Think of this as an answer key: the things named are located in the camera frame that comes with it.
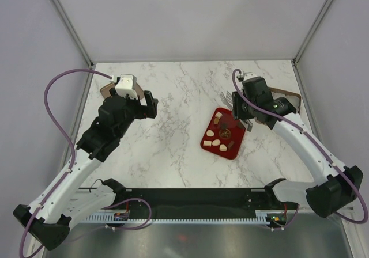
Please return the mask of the steel kitchen tongs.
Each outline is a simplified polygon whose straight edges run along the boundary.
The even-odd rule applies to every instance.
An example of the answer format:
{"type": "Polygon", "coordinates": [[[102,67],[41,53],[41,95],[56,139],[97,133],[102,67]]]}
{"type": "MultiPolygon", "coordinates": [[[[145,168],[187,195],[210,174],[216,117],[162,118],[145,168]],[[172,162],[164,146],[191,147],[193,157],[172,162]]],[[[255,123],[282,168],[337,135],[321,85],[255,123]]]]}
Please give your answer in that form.
{"type": "MultiPolygon", "coordinates": [[[[221,101],[230,111],[233,111],[233,103],[232,103],[232,94],[229,91],[226,91],[226,94],[223,92],[220,93],[221,101]]],[[[248,132],[251,132],[253,129],[253,123],[250,120],[240,120],[245,129],[248,132]]]]}

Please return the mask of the cream square chocolate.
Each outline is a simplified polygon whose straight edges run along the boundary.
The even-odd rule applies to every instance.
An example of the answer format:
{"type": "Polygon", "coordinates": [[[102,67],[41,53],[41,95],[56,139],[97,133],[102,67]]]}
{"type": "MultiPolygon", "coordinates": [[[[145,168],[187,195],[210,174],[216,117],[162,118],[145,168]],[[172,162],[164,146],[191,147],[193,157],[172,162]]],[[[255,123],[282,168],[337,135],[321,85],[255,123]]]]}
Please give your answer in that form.
{"type": "Polygon", "coordinates": [[[222,114],[221,112],[217,112],[217,113],[215,114],[215,118],[217,118],[217,119],[222,118],[222,116],[223,116],[223,114],[222,114]]]}

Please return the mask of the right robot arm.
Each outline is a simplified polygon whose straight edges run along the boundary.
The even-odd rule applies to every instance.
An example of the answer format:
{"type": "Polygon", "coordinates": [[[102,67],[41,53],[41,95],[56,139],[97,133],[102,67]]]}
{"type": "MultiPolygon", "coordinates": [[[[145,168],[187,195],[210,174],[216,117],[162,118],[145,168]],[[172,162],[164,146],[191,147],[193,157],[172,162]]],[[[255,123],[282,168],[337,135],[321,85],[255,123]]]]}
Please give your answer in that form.
{"type": "Polygon", "coordinates": [[[242,83],[232,95],[233,116],[236,119],[255,119],[278,134],[303,161],[313,181],[311,183],[281,179],[272,183],[272,189],[263,195],[269,208],[284,202],[305,204],[322,218],[326,218],[358,199],[364,217],[368,208],[359,192],[363,172],[346,166],[306,128],[300,114],[286,97],[274,98],[264,78],[247,73],[233,79],[242,83]]]}

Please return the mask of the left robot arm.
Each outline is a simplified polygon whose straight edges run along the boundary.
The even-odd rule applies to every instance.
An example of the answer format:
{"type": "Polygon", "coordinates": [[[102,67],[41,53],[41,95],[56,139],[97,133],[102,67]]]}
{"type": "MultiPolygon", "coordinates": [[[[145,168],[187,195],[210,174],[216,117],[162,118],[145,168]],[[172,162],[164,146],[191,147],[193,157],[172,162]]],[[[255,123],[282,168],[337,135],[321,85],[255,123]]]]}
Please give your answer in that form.
{"type": "Polygon", "coordinates": [[[133,121],[154,119],[158,99],[150,91],[144,93],[146,104],[139,99],[119,96],[106,98],[98,116],[77,142],[70,161],[52,183],[29,205],[18,205],[13,215],[49,251],[60,246],[69,232],[91,214],[104,208],[121,208],[126,194],[114,179],[106,180],[92,193],[72,202],[80,185],[119,146],[133,121]]]}

